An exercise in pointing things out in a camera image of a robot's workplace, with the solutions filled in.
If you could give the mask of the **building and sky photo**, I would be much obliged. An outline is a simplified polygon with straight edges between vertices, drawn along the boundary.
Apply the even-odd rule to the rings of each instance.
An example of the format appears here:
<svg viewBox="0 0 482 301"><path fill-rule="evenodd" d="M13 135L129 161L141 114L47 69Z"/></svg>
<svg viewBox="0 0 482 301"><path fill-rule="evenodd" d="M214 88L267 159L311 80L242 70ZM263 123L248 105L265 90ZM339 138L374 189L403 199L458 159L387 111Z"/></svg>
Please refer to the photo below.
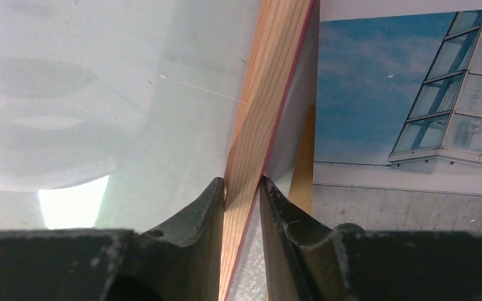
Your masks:
<svg viewBox="0 0 482 301"><path fill-rule="evenodd" d="M321 1L313 211L482 233L482 1Z"/></svg>

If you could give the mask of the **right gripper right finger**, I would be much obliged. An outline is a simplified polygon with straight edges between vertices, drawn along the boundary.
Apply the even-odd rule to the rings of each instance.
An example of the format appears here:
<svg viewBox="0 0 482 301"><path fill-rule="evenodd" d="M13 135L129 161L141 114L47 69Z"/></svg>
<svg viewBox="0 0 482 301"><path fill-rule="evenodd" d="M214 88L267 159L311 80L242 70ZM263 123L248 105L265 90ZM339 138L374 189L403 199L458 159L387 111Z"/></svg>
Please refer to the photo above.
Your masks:
<svg viewBox="0 0 482 301"><path fill-rule="evenodd" d="M482 300L482 235L334 230L259 183L270 300Z"/></svg>

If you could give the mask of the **orange wooden picture frame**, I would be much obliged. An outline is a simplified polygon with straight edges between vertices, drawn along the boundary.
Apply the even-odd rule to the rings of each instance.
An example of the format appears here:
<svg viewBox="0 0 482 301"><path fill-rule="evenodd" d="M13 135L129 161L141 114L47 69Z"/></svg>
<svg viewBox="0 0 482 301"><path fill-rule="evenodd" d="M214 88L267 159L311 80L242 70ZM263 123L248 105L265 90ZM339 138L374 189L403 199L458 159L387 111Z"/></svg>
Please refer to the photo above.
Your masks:
<svg viewBox="0 0 482 301"><path fill-rule="evenodd" d="M261 1L225 168L218 299L226 300L314 1Z"/></svg>

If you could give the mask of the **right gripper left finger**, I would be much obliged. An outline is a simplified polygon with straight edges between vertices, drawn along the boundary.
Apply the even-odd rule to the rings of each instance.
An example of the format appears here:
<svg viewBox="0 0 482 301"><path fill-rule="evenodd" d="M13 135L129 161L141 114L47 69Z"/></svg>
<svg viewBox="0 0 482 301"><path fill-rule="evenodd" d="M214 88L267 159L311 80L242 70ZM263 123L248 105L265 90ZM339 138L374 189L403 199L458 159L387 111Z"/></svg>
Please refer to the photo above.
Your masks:
<svg viewBox="0 0 482 301"><path fill-rule="evenodd" d="M216 300L224 180L143 233L0 231L0 300Z"/></svg>

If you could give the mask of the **brown backing board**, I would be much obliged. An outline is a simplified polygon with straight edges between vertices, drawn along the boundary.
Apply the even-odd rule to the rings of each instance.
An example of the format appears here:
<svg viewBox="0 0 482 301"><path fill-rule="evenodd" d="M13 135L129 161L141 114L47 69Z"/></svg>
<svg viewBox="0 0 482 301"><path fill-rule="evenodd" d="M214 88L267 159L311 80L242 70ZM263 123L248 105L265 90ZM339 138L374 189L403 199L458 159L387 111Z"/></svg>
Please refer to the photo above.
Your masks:
<svg viewBox="0 0 482 301"><path fill-rule="evenodd" d="M310 105L297 150L288 199L308 214L313 206L314 138L316 106Z"/></svg>

